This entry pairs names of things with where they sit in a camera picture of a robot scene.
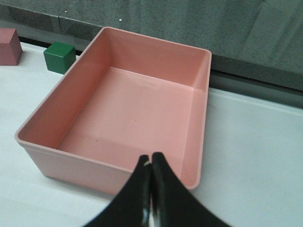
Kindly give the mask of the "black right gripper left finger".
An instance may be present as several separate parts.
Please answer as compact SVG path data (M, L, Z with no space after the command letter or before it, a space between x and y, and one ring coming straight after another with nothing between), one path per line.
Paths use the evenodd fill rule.
M86 227L148 227L151 207L151 164L148 155L137 165L121 191Z

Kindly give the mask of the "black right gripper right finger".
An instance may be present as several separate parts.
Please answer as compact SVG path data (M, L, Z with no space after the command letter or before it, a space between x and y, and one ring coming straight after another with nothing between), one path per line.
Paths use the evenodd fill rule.
M161 152L152 155L151 196L156 227L228 227L182 184Z

